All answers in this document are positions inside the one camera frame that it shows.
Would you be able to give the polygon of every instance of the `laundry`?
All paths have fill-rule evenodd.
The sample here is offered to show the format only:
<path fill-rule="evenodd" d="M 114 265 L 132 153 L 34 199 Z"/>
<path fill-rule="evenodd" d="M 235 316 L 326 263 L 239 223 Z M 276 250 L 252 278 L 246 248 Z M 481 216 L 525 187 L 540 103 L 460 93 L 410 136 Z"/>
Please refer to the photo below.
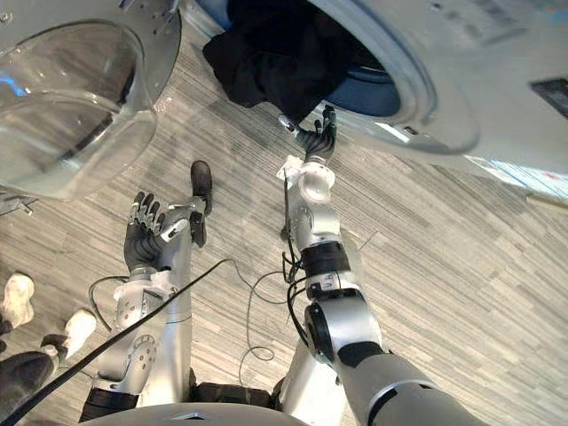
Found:
<path fill-rule="evenodd" d="M 203 54 L 228 98 L 244 107 L 268 101 L 301 122 L 347 76 L 366 49 L 304 0 L 230 0 L 230 29 Z"/>

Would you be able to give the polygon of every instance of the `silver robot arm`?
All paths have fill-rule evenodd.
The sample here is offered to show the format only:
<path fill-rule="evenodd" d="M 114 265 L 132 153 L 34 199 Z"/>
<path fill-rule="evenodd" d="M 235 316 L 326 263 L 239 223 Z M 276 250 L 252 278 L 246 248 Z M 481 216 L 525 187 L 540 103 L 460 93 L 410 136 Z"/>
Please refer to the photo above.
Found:
<path fill-rule="evenodd" d="M 280 122 L 294 132 L 296 141 L 303 135 L 299 143 L 306 149 L 303 162 L 288 159 L 281 173 L 288 179 L 288 232 L 301 254 L 312 302 L 304 313 L 310 354 L 336 372 L 360 425 L 484 424 L 383 346 L 331 207 L 335 175 L 326 164 L 333 153 L 332 139 L 335 143 L 333 109 L 326 108 L 323 129 L 316 125 L 315 132 L 301 130 L 285 117 Z M 306 139 L 315 149 L 305 147 Z"/>

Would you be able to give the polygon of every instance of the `white appliance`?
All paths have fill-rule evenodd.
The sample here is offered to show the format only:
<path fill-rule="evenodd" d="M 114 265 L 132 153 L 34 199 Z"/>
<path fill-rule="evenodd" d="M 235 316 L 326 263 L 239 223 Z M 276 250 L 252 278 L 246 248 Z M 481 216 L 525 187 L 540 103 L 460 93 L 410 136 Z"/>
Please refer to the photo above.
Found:
<path fill-rule="evenodd" d="M 568 1 L 310 1 L 386 71 L 353 69 L 329 97 L 340 131 L 568 198 Z M 226 4 L 184 0 L 181 12 L 211 37 L 230 26 Z"/>

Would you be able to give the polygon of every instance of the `black cable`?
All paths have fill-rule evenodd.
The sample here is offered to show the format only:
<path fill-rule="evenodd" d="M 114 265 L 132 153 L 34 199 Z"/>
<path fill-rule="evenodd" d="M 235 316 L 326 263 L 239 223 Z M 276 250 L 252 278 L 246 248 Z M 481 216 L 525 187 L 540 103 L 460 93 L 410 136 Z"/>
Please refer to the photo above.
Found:
<path fill-rule="evenodd" d="M 95 316 L 99 319 L 102 325 L 106 328 L 106 331 L 108 331 L 109 333 L 111 332 L 112 327 L 108 325 L 108 322 L 103 318 L 102 314 L 100 313 L 99 306 L 95 301 L 95 289 L 97 289 L 97 286 L 101 282 L 110 281 L 110 280 L 119 280 L 122 282 L 126 282 L 127 279 L 128 277 L 123 275 L 113 275 L 110 277 L 101 278 L 100 280 L 96 280 L 89 286 L 89 301 L 91 302 L 91 308 L 95 312 Z"/>
<path fill-rule="evenodd" d="M 276 273 L 280 273 L 280 271 L 273 271 L 273 272 L 268 272 L 264 275 L 262 275 L 258 280 L 256 280 L 255 284 L 253 286 L 250 286 L 250 293 L 248 294 L 248 305 L 247 305 L 247 319 L 246 319 L 246 325 L 245 328 L 247 330 L 247 351 L 242 355 L 241 357 L 241 362 L 239 363 L 239 383 L 241 384 L 241 386 L 244 386 L 242 383 L 242 366 L 245 362 L 245 358 L 252 353 L 253 356 L 256 359 L 260 359 L 261 361 L 272 361 L 274 359 L 274 351 L 272 349 L 270 349 L 267 346 L 263 346 L 263 345 L 255 345 L 253 346 L 252 343 L 250 342 L 250 309 L 252 306 L 252 296 L 253 295 L 257 295 L 258 293 L 256 292 L 256 287 L 258 286 L 258 284 L 260 284 L 260 282 L 266 278 L 269 277 L 271 275 L 274 275 Z M 241 277 L 241 275 L 239 274 L 240 278 L 242 281 L 244 281 L 247 285 L 248 283 Z M 269 304 L 285 304 L 286 301 L 283 302 L 276 302 L 276 301 L 268 301 L 266 299 L 263 299 L 265 302 L 269 303 Z M 258 354 L 255 351 L 258 350 L 262 350 L 262 351 L 267 351 L 268 355 L 266 356 L 262 356 L 261 354 Z"/>
<path fill-rule="evenodd" d="M 164 302 L 162 305 L 160 305 L 154 311 L 148 313 L 144 318 L 139 319 L 137 322 L 132 324 L 130 327 L 121 331 L 117 335 L 114 335 L 113 337 L 108 339 L 106 342 L 101 344 L 97 349 L 95 349 L 94 351 L 89 353 L 87 356 L 85 356 L 83 359 L 81 359 L 79 362 L 77 362 L 76 364 L 71 366 L 65 373 L 56 377 L 51 382 L 49 382 L 48 384 L 43 386 L 42 389 L 40 389 L 35 395 L 33 395 L 30 399 L 28 399 L 26 402 L 24 402 L 21 406 L 19 406 L 2 423 L 0 423 L 0 426 L 13 426 L 13 425 L 15 425 L 17 422 L 19 422 L 22 419 L 22 417 L 24 415 L 29 413 L 29 411 L 32 410 L 32 408 L 34 408 L 37 404 L 39 404 L 41 401 L 43 401 L 52 392 L 54 392 L 59 386 L 61 386 L 65 382 L 67 382 L 71 377 L 76 375 L 79 371 L 81 371 L 85 367 L 87 367 L 101 353 L 106 351 L 108 348 L 110 348 L 113 344 L 115 344 L 116 342 L 121 340 L 126 335 L 130 334 L 132 331 L 134 331 L 137 328 L 139 328 L 140 326 L 146 324 L 149 320 L 151 320 L 153 317 L 158 315 L 158 313 L 162 312 L 166 307 L 168 307 L 174 300 L 176 300 L 178 297 L 183 295 L 189 288 L 193 287 L 197 282 L 204 279 L 210 273 L 215 271 L 221 264 L 223 264 L 225 262 L 230 262 L 230 261 L 233 261 L 233 260 L 232 259 L 220 260 L 219 262 L 214 264 L 212 267 L 210 267 L 206 272 L 204 272 L 199 277 L 197 277 L 195 280 L 191 281 L 189 284 L 187 284 L 183 288 L 181 288 L 176 294 L 174 294 L 170 299 L 168 299 L 166 302 Z"/>
<path fill-rule="evenodd" d="M 296 289 L 296 284 L 297 284 L 297 282 L 295 282 L 294 284 L 292 284 L 288 287 L 288 292 L 286 293 L 286 302 L 288 304 L 288 312 L 290 312 L 290 317 L 292 318 L 292 322 L 294 323 L 294 327 L 296 327 L 296 331 L 298 332 L 300 339 L 302 339 L 302 342 L 304 342 L 304 344 L 306 346 L 308 346 L 307 334 L 305 333 L 305 330 L 302 328 L 300 321 L 298 321 L 298 318 L 296 318 L 296 314 L 294 313 L 294 307 L 292 305 L 292 301 L 293 301 L 292 290 Z"/>
<path fill-rule="evenodd" d="M 296 255 L 294 254 L 294 247 L 292 246 L 292 239 L 290 238 L 290 215 L 289 215 L 289 201 L 288 201 L 288 176 L 284 171 L 284 218 L 286 219 L 286 241 L 288 243 L 288 250 L 290 250 L 290 258 L 292 265 L 296 263 Z"/>

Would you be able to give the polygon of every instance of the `shoe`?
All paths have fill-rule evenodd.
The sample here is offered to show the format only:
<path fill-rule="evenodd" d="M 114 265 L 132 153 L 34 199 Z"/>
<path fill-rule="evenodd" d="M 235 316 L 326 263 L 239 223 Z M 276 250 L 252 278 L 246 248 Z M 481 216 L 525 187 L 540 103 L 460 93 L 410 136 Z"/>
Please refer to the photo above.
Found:
<path fill-rule="evenodd" d="M 211 179 L 211 169 L 206 162 L 201 160 L 193 162 L 191 169 L 192 189 L 194 197 L 201 197 L 205 201 L 205 216 L 209 216 L 213 209 L 213 180 Z"/>
<path fill-rule="evenodd" d="M 12 328 L 26 324 L 34 318 L 34 308 L 29 302 L 34 291 L 34 282 L 23 273 L 14 273 L 8 279 L 0 313 L 2 319 L 10 322 Z"/>
<path fill-rule="evenodd" d="M 85 309 L 75 312 L 65 325 L 66 339 L 62 346 L 67 348 L 66 359 L 75 355 L 97 328 L 97 319 Z"/>

